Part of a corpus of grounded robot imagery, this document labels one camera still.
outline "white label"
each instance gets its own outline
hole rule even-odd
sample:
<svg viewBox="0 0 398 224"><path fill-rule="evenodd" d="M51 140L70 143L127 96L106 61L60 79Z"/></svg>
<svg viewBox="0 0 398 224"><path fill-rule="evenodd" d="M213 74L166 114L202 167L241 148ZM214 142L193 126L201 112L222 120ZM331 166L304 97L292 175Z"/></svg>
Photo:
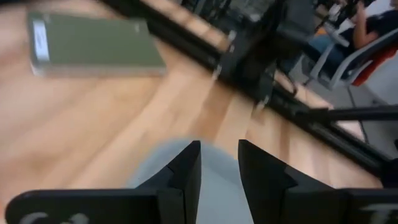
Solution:
<svg viewBox="0 0 398 224"><path fill-rule="evenodd" d="M33 21L33 31L35 37L35 52L39 60L50 60L49 46L47 43L47 33L44 21Z"/></svg>

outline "black metal frame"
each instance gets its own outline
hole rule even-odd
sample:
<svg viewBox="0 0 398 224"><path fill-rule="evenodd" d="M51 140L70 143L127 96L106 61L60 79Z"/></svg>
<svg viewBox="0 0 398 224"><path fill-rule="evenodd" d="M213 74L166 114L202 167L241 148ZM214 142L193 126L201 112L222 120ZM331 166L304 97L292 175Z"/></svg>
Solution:
<svg viewBox="0 0 398 224"><path fill-rule="evenodd" d="M152 34L173 45L205 68L211 71L216 70L223 52L170 20L166 15L140 0L103 0L103 2L126 17L144 17ZM256 102L264 101L262 96L238 86L228 78L220 77L219 80L241 88L245 94ZM272 96L271 94L269 96L267 105L274 111L350 158L371 174L380 177L382 168L390 161L385 155L354 137L334 122L319 121L303 116L302 112L309 111L310 108L295 99L289 91L278 83L274 82Z"/></svg>
<svg viewBox="0 0 398 224"><path fill-rule="evenodd" d="M320 121L397 121L398 106L386 105L364 108L312 109L308 116Z"/></svg>

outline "book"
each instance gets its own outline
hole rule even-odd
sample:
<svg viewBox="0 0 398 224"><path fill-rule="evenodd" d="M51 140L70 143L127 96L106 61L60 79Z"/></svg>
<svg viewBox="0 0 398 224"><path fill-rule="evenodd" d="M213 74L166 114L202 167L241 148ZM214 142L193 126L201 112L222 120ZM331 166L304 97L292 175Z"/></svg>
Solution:
<svg viewBox="0 0 398 224"><path fill-rule="evenodd" d="M29 12L36 75L164 75L166 65L143 19L97 19Z"/></svg>

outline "wooden surface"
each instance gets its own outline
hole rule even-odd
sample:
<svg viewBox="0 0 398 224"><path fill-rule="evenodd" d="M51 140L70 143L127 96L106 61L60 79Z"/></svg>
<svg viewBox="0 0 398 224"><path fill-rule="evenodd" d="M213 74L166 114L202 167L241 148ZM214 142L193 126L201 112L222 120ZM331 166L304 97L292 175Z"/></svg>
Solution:
<svg viewBox="0 0 398 224"><path fill-rule="evenodd" d="M164 0L154 7L212 44L225 36ZM116 17L90 0L29 7ZM215 83L203 67L157 41L166 77L41 78L30 69L27 6L0 10L0 207L30 189L122 187L152 148L170 138L204 139L237 157L248 139L334 187L380 187L356 164L251 100ZM329 106L300 87L310 106ZM345 123L361 135L357 123Z"/></svg>

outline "hand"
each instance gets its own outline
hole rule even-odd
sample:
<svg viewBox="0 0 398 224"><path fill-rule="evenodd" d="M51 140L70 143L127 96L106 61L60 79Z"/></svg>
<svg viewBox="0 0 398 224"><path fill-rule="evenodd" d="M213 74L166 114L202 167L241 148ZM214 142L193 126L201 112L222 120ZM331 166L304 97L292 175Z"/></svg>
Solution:
<svg viewBox="0 0 398 224"><path fill-rule="evenodd" d="M358 1L357 5L356 5L356 10L357 10L358 16L366 16L365 5L363 4L362 1Z"/></svg>

